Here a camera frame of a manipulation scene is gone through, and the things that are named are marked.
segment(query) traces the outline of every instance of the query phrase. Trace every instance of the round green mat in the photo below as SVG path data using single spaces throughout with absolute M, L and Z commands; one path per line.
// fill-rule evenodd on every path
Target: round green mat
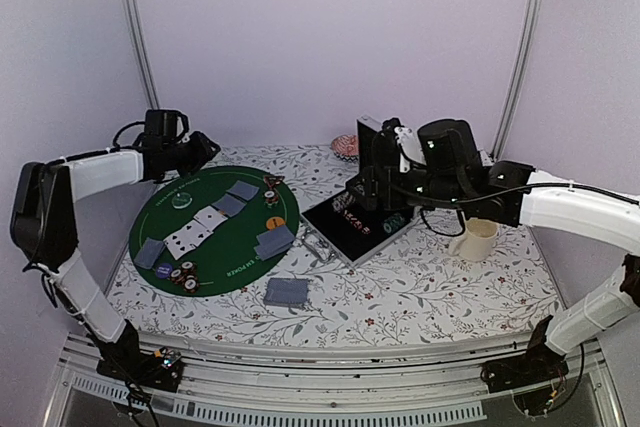
M 131 229 L 129 253 L 132 259 L 147 237 L 162 240 L 182 228 L 200 209 L 220 199 L 237 180 L 260 188 L 242 212 L 219 225 L 197 249 L 179 260 L 165 249 L 156 261 L 155 267 L 166 262 L 174 268 L 182 262 L 195 262 L 200 281 L 200 289 L 195 294 L 186 293 L 168 279 L 159 279 L 155 270 L 138 269 L 140 275 L 154 287 L 170 294 L 207 297 L 244 287 L 269 272 L 285 254 L 260 260 L 253 250 L 258 245 L 256 236 L 267 231 L 267 220 L 275 216 L 285 219 L 289 230 L 296 234 L 300 211 L 295 196 L 284 183 L 276 187 L 280 196 L 278 205 L 267 208 L 262 197 L 267 190 L 263 180 L 265 175 L 269 173 L 250 167 L 213 167 L 175 180 L 157 192 L 142 208 Z M 175 209 L 171 205 L 171 199 L 178 192 L 191 195 L 193 200 L 188 207 Z

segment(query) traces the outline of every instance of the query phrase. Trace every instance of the white wall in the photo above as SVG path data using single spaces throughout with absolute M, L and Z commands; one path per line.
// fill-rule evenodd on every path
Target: white wall
M 490 148 L 526 0 L 138 0 L 163 108 L 225 145 L 324 143 L 368 113 Z
M 640 0 L 543 0 L 505 158 L 640 193 Z M 623 252 L 568 234 L 536 236 L 569 303 Z M 640 418 L 640 316 L 601 336 L 628 425 Z
M 144 96 L 120 0 L 0 0 L 0 425 L 41 422 L 68 321 L 9 238 L 22 164 L 109 145 L 142 118 Z M 80 246 L 104 283 L 149 192 L 136 186 L 78 206 Z

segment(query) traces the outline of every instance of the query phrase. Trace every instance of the floral pattern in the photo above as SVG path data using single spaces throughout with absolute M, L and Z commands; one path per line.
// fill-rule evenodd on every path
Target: floral pattern
M 357 170 L 320 146 L 229 148 L 210 165 L 246 165 L 284 175 L 301 211 L 343 189 Z M 435 230 L 456 230 L 452 212 L 428 215 Z M 350 268 L 339 260 L 319 262 L 297 241 L 267 276 L 206 298 L 176 297 L 155 289 L 126 255 L 108 297 L 118 311 L 149 332 L 321 348 L 523 332 L 560 308 L 544 261 L 525 228 L 501 227 L 495 249 L 484 262 L 452 257 L 447 244 L 446 237 L 417 220 L 371 260 Z M 309 279 L 309 303 L 304 308 L 265 306 L 266 284 L 274 276 Z

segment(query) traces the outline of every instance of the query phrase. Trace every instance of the mug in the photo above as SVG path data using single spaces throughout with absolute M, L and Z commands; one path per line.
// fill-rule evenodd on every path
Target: mug
M 498 224 L 490 220 L 469 219 L 465 222 L 465 232 L 449 244 L 449 254 L 459 255 L 471 262 L 480 262 L 489 257 L 496 237 Z

